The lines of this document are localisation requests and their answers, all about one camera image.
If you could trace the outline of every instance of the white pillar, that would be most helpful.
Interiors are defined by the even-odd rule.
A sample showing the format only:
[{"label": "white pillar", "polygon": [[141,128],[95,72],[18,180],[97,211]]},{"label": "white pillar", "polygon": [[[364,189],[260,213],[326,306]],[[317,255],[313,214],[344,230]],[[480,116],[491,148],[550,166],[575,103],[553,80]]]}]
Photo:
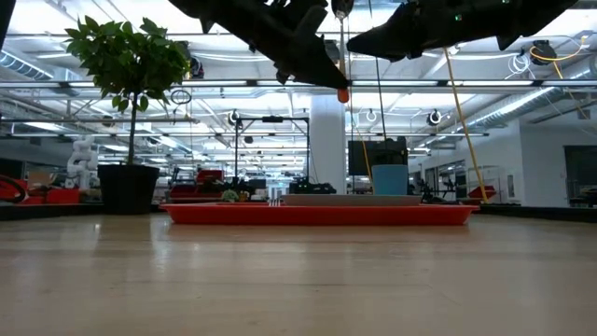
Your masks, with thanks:
[{"label": "white pillar", "polygon": [[344,104],[335,95],[314,95],[311,102],[311,181],[346,193]]}]

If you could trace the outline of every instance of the ceiling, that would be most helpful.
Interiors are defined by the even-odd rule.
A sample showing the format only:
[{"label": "ceiling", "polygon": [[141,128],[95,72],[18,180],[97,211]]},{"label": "ceiling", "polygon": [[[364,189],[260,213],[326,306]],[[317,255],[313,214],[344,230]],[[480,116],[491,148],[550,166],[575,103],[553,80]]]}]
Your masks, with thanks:
[{"label": "ceiling", "polygon": [[[364,32],[371,26],[379,25],[387,20],[394,12],[397,1],[372,1],[372,14],[368,1],[355,1],[355,8],[349,20],[345,22],[346,38]],[[19,0],[9,27],[9,35],[5,43],[5,51],[20,60],[33,65],[35,68],[54,75],[54,79],[64,80],[77,78],[86,80],[85,71],[79,68],[79,61],[66,54],[63,42],[67,36],[65,28],[76,27],[76,19],[88,15],[98,22],[131,21],[133,27],[141,24],[143,17],[148,17],[158,25],[169,29],[170,38],[190,42],[192,53],[198,57],[205,70],[205,80],[220,79],[261,79],[275,78],[272,62],[263,56],[253,54],[238,38],[230,35],[221,27],[215,27],[210,34],[201,33],[198,21],[185,16],[167,0]],[[592,33],[597,31],[597,15],[591,9],[568,10],[535,37],[521,38],[508,50],[500,52],[494,38],[483,39],[451,49],[454,75],[464,79],[526,79],[531,74],[536,77],[554,77],[550,66],[536,66],[531,64],[524,71],[513,68],[514,57],[521,49],[528,49],[536,39],[548,39],[559,55],[575,53],[580,44],[580,37],[588,35],[584,42],[585,48],[576,56],[561,66],[569,64],[593,53],[597,38]],[[340,23],[330,14],[319,29],[326,39],[340,40]],[[404,60],[398,63],[388,63],[380,60],[376,65],[374,59],[362,55],[347,55],[351,69],[351,79],[377,79],[386,81],[396,79],[446,79],[449,77],[446,62],[441,50],[431,50],[416,60]],[[0,67],[0,80],[31,80],[12,70]],[[242,117],[284,116],[308,117],[313,94],[330,94],[329,91],[289,88],[195,88],[188,89],[192,94],[192,101],[188,105],[181,105],[174,111],[175,106],[164,110],[157,102],[151,102],[144,118],[171,119],[174,116],[182,118],[191,116],[196,122],[178,121],[144,123],[142,133],[229,133],[232,128],[228,125],[229,113],[236,110]],[[75,118],[99,119],[107,116],[120,116],[109,100],[99,100],[99,92],[94,89],[77,89],[77,96],[65,94],[63,91],[39,90],[27,88],[13,88],[0,91],[8,97],[19,97],[20,104],[34,102],[37,108],[29,106],[28,118],[38,116],[42,119],[58,119],[75,113]],[[484,106],[511,92],[493,88],[485,91],[467,91],[459,94],[465,115],[472,115]],[[454,101],[449,90],[398,90],[384,88],[382,94],[377,87],[354,89],[352,109],[347,105],[347,111],[356,115],[356,124],[360,132],[378,133],[382,131],[380,124],[380,97],[384,111],[388,132],[415,133],[429,132],[426,126],[427,114],[437,109],[445,116],[453,116]],[[573,102],[561,102],[562,108],[568,108]],[[129,125],[117,124],[106,128],[102,124],[67,125],[78,128],[81,132],[90,133],[120,133],[126,132]],[[21,126],[23,132],[39,133],[38,128]],[[293,136],[256,138],[252,147],[301,147],[305,146],[305,138],[296,125],[285,124],[255,124],[251,132],[262,133],[295,133]],[[126,139],[110,140],[114,144],[124,145]],[[221,141],[208,136],[179,137],[174,141],[177,148],[165,148],[163,144],[148,144],[141,138],[136,140],[140,153],[176,154],[180,147],[195,148],[205,153],[214,153],[224,157],[231,152]],[[113,150],[103,149],[107,153]],[[300,151],[289,152],[300,154]]]}]

